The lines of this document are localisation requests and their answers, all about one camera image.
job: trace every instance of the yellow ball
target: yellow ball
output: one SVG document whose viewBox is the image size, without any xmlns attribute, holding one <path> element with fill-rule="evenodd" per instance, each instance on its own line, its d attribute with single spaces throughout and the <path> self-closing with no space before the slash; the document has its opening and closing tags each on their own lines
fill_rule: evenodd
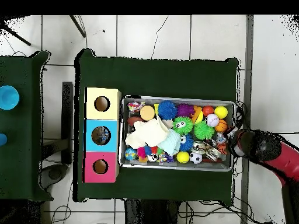
<svg viewBox="0 0 299 224">
<path fill-rule="evenodd" d="M 176 155 L 176 159 L 178 160 L 179 163 L 186 163 L 189 161 L 189 154 L 186 151 L 180 151 Z"/>
<path fill-rule="evenodd" d="M 223 106 L 216 107 L 214 110 L 214 114 L 216 114 L 220 120 L 225 118 L 227 116 L 227 113 L 227 109 Z"/>
</svg>

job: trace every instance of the gray tray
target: gray tray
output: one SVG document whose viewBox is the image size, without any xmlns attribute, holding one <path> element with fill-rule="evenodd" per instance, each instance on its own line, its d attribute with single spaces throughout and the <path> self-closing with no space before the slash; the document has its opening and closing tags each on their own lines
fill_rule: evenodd
<svg viewBox="0 0 299 224">
<path fill-rule="evenodd" d="M 215 171 L 215 172 L 227 172 L 232 169 L 232 155 L 229 153 L 222 158 L 221 163 L 208 163 L 201 162 L 199 164 L 194 164 L 193 162 L 187 162 L 181 164 L 175 160 L 173 163 L 163 163 L 160 165 L 158 162 L 147 162 L 140 163 L 137 160 L 127 160 L 124 157 L 124 153 L 128 148 L 125 143 L 127 133 L 131 133 L 132 128 L 129 126 L 127 119 L 131 116 L 138 116 L 138 113 L 131 114 L 128 110 L 127 104 L 129 102 L 145 102 L 146 105 L 154 106 L 155 103 L 160 103 L 163 100 L 171 100 L 176 104 L 186 103 L 192 104 L 200 107 L 204 106 L 225 106 L 228 110 L 227 116 L 224 120 L 228 125 L 235 125 L 237 107 L 232 101 L 220 101 L 220 100 L 194 100 L 194 99 L 180 99 L 180 98 L 163 98 L 163 97 L 149 97 L 149 96 L 137 96 L 133 98 L 132 96 L 123 96 L 120 106 L 120 142 L 119 142 L 119 163 L 124 167 L 131 168 L 150 168 L 150 169 L 175 169 L 175 170 L 202 170 L 202 171 Z"/>
</svg>

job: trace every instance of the round hole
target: round hole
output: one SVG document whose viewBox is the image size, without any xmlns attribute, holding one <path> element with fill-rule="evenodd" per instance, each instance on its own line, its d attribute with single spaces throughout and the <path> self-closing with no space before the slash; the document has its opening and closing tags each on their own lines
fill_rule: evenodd
<svg viewBox="0 0 299 224">
<path fill-rule="evenodd" d="M 97 145 L 105 145 L 110 141 L 111 133 L 105 126 L 96 127 L 91 134 L 93 142 Z"/>
<path fill-rule="evenodd" d="M 95 109 L 97 109 L 97 111 L 107 111 L 110 107 L 110 102 L 108 100 L 107 97 L 105 96 L 99 96 L 98 98 L 96 98 L 95 100 Z"/>
<path fill-rule="evenodd" d="M 98 174 L 106 173 L 108 170 L 108 163 L 105 160 L 96 160 L 93 163 L 93 171 Z"/>
</svg>

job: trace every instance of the green toy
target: green toy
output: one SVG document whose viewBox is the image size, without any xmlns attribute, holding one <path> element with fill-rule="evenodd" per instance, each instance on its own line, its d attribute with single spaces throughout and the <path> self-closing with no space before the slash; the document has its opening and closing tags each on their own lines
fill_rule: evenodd
<svg viewBox="0 0 299 224">
<path fill-rule="evenodd" d="M 177 117 L 173 122 L 173 130 L 180 135 L 188 134 L 193 127 L 191 118 L 189 117 Z"/>
<path fill-rule="evenodd" d="M 209 127 L 205 121 L 201 121 L 194 126 L 194 134 L 199 140 L 211 138 L 214 132 L 214 128 Z"/>
</svg>

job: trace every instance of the green table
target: green table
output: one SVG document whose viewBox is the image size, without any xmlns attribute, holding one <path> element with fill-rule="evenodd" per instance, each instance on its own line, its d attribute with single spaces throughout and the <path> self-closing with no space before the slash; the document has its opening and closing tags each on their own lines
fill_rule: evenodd
<svg viewBox="0 0 299 224">
<path fill-rule="evenodd" d="M 122 95 L 231 100 L 235 102 L 238 60 L 143 60 L 95 57 L 83 49 L 75 59 L 74 200 L 131 198 L 222 200 L 231 204 L 232 171 L 183 171 L 121 167 L 115 183 L 82 182 L 84 88 L 115 88 Z"/>
</svg>

